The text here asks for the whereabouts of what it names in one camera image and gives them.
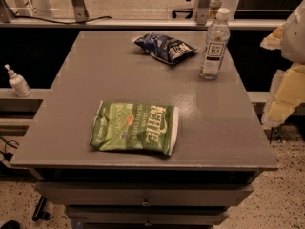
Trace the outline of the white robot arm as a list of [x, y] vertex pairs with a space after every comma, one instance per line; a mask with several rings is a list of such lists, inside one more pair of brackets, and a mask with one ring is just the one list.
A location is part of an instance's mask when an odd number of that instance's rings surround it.
[[305, 101], [305, 0], [260, 46], [281, 50], [281, 56], [292, 62], [288, 70], [277, 70], [272, 79], [261, 117], [263, 127], [271, 129], [283, 124]]

